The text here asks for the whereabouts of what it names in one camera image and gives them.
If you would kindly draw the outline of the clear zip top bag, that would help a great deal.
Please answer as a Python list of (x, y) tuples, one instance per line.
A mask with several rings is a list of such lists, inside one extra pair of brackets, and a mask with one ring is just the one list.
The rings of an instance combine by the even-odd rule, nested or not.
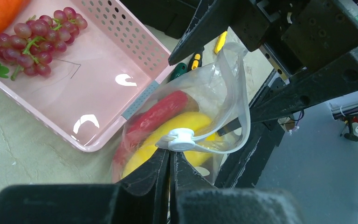
[(228, 155), (250, 136), (247, 53), (241, 44), (226, 43), (212, 63), (152, 93), (124, 125), (112, 159), (112, 181), (124, 179), (162, 148), (182, 152), (214, 183)]

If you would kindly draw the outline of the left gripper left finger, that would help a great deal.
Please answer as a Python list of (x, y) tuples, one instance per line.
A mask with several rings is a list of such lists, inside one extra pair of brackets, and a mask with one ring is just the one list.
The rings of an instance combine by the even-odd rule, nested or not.
[(0, 224), (163, 224), (170, 153), (157, 150), (114, 184), (12, 185), (0, 191)]

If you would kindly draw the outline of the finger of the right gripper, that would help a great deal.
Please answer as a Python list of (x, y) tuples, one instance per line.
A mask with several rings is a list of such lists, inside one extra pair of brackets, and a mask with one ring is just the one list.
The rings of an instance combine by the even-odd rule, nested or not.
[(227, 30), (236, 4), (236, 0), (200, 1), (188, 28), (168, 57), (169, 65), (179, 63)]

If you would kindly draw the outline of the pink plastic basket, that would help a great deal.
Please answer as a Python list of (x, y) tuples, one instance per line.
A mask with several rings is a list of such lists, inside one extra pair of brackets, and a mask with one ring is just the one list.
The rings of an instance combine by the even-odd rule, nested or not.
[(94, 152), (171, 73), (170, 51), (118, 0), (33, 0), (16, 22), (65, 7), (88, 27), (53, 59), (51, 75), (0, 78), (0, 89), (74, 148)]

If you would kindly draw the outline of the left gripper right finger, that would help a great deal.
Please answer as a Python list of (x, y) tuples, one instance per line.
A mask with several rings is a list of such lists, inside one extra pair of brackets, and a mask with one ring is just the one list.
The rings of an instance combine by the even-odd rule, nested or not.
[(303, 224), (294, 197), (281, 189), (224, 188), (208, 182), (183, 153), (170, 153), (172, 224)]

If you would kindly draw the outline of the yellow banana bunch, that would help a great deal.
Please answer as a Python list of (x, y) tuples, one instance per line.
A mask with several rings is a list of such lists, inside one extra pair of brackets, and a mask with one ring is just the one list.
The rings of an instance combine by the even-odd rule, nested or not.
[(184, 112), (166, 121), (136, 147), (134, 154), (124, 165), (120, 179), (144, 164), (156, 152), (158, 146), (183, 152), (187, 161), (196, 169), (214, 156), (211, 151), (225, 151), (227, 142), (217, 133), (202, 140), (195, 134), (212, 123), (211, 118), (201, 112)]

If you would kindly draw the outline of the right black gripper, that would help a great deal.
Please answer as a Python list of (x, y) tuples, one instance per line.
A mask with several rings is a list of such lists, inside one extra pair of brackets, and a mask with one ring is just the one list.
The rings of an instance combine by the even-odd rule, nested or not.
[(230, 16), (248, 50), (282, 77), (298, 73), (261, 89), (251, 127), (358, 91), (358, 0), (236, 0)]

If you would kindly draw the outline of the red chili pepper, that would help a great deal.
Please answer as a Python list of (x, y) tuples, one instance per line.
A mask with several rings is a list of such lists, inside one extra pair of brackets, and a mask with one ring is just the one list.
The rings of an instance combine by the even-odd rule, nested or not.
[(136, 150), (136, 146), (163, 123), (181, 113), (198, 111), (198, 103), (187, 93), (174, 91), (168, 94), (149, 110), (135, 115), (126, 123), (113, 162), (124, 165), (131, 153)]

